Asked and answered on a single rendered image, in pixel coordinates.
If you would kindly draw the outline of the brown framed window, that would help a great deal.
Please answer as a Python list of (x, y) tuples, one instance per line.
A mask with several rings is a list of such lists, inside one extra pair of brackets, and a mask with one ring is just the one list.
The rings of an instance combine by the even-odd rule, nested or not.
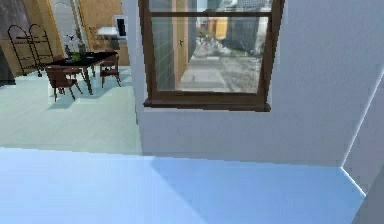
[(268, 112), (285, 0), (139, 0), (146, 107)]

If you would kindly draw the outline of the brown wooden chair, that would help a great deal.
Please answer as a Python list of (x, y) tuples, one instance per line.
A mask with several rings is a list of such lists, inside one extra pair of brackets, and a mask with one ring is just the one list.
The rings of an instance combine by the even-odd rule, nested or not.
[(114, 50), (108, 50), (108, 53), (111, 53), (111, 56), (104, 59), (100, 63), (101, 86), (104, 86), (105, 79), (108, 76), (113, 76), (116, 79), (118, 86), (121, 86), (119, 73), (119, 55)]
[[(64, 60), (64, 58), (61, 55), (53, 56), (53, 62)], [(80, 68), (66, 68), (63, 70), (67, 75), (74, 76), (75, 79), (77, 79), (77, 75), (80, 74), (82, 78), (84, 79), (83, 70)]]
[(78, 80), (75, 78), (68, 78), (68, 75), (62, 68), (46, 68), (46, 74), (49, 79), (49, 83), (54, 91), (54, 100), (57, 100), (57, 93), (64, 94), (65, 89), (68, 88), (71, 96), (75, 99), (72, 87), (75, 86), (80, 93), (82, 93)]

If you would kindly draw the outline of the white framed dark picture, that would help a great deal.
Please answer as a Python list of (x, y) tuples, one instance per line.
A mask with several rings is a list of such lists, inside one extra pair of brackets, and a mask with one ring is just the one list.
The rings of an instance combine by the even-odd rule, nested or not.
[(126, 37), (126, 28), (125, 28), (125, 16), (124, 15), (115, 15), (114, 16), (117, 36), (122, 39)]

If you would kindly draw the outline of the black dining table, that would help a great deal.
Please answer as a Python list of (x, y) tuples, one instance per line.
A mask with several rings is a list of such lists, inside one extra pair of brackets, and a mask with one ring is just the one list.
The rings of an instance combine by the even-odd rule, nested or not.
[(90, 83), (90, 75), (88, 73), (88, 69), (92, 70), (92, 75), (95, 75), (94, 67), (101, 63), (104, 59), (111, 56), (111, 53), (108, 52), (87, 52), (85, 55), (81, 56), (80, 61), (74, 61), (69, 59), (64, 59), (61, 61), (51, 62), (45, 65), (46, 68), (80, 68), (83, 70), (84, 81), (87, 85), (88, 92), (90, 95), (93, 94), (92, 87)]

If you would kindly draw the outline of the white arched door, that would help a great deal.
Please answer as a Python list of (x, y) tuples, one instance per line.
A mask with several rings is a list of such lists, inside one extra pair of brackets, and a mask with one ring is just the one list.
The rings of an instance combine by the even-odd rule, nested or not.
[(83, 29), (80, 26), (80, 18), (77, 9), (77, 0), (49, 0), (55, 26), (58, 32), (62, 50), (68, 41), (65, 35), (75, 35), (81, 38), (84, 43)]

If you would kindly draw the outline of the white wall shelf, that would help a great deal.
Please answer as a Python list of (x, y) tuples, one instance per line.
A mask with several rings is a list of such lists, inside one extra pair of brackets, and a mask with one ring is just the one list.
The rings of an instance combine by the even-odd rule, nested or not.
[(97, 30), (97, 34), (102, 36), (117, 36), (118, 30), (116, 27), (101, 27)]

